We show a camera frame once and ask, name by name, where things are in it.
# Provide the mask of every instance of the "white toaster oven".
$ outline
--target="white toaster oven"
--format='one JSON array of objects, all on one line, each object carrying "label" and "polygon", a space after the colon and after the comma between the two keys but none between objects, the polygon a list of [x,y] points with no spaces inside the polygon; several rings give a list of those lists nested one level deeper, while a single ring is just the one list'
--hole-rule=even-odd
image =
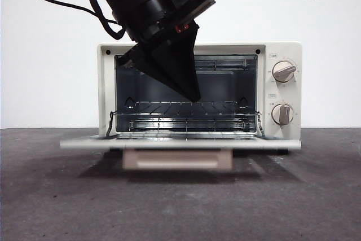
[{"label": "white toaster oven", "polygon": [[299,43],[196,45],[196,103],[121,63],[131,47],[99,46],[99,135],[63,148],[120,149],[125,169],[230,169],[234,151],[301,148]]}]

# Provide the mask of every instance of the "open oven door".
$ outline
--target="open oven door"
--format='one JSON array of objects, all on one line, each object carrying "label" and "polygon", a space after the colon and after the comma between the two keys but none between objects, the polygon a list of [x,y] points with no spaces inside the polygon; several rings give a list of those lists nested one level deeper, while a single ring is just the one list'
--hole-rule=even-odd
[{"label": "open oven door", "polygon": [[301,141],[255,136],[230,137],[227,133],[154,135],[127,133],[113,139],[98,136],[60,142],[61,148],[123,150],[123,168],[136,170],[232,169],[233,151],[299,150]]}]

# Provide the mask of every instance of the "temperature knob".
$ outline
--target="temperature knob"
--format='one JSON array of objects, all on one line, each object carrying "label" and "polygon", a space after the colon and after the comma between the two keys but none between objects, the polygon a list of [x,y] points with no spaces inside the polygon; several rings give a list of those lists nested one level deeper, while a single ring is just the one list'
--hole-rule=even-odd
[{"label": "temperature knob", "polygon": [[293,119],[293,110],[287,104],[279,104],[272,110],[272,118],[279,125],[288,125]]},{"label": "temperature knob", "polygon": [[293,77],[296,69],[296,66],[290,62],[278,62],[273,68],[273,77],[279,82],[286,83]]}]

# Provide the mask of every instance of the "black robot end effector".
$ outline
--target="black robot end effector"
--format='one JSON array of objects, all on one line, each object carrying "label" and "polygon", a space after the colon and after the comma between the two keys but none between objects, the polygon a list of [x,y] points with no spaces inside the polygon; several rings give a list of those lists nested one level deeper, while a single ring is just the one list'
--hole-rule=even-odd
[{"label": "black robot end effector", "polygon": [[[101,12],[96,0],[90,0]],[[120,38],[124,29],[137,43],[118,61],[131,60],[140,71],[164,83],[191,101],[200,99],[193,48],[198,25],[194,18],[214,0],[107,0],[123,30],[116,33],[102,21],[106,31]]]}]

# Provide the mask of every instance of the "white backdrop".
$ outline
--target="white backdrop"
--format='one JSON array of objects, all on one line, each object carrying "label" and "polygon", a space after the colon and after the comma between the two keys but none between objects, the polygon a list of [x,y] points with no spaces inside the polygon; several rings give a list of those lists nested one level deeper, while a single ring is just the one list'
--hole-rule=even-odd
[{"label": "white backdrop", "polygon": [[[1,6],[1,127],[98,126],[96,46],[114,41],[97,18],[41,0]],[[300,41],[302,126],[361,126],[361,0],[217,0],[197,23],[198,42]]]}]

